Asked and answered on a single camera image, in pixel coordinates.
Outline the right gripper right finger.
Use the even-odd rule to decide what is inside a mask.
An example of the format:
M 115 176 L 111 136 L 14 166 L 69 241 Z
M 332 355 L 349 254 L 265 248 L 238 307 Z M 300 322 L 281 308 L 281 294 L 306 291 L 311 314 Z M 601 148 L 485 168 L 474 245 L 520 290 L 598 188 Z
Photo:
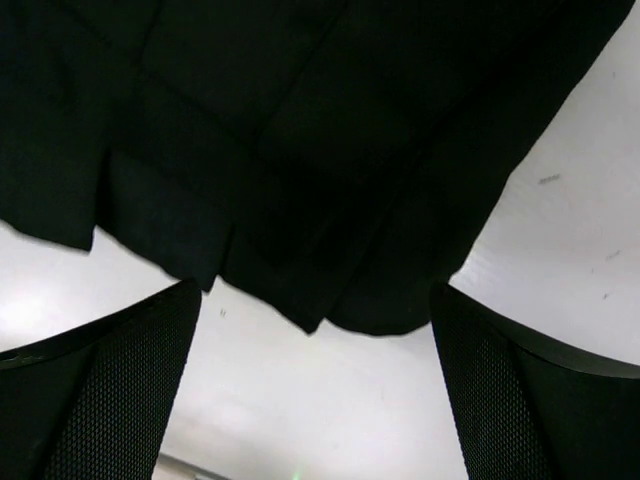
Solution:
M 469 478 L 638 478 L 638 366 L 555 340 L 445 283 L 430 308 Z

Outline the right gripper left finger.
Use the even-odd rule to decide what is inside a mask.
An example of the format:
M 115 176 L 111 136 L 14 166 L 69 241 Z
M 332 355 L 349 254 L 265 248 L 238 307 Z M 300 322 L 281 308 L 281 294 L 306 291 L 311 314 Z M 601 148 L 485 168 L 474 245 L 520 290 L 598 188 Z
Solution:
M 151 478 L 201 302 L 181 281 L 2 352 L 2 478 Z

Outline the black skirt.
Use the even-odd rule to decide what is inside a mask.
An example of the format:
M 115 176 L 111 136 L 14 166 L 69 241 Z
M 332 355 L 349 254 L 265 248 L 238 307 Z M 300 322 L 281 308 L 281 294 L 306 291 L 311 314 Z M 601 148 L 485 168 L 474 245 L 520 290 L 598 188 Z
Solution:
M 5 1 L 1 217 L 402 335 L 629 1 Z

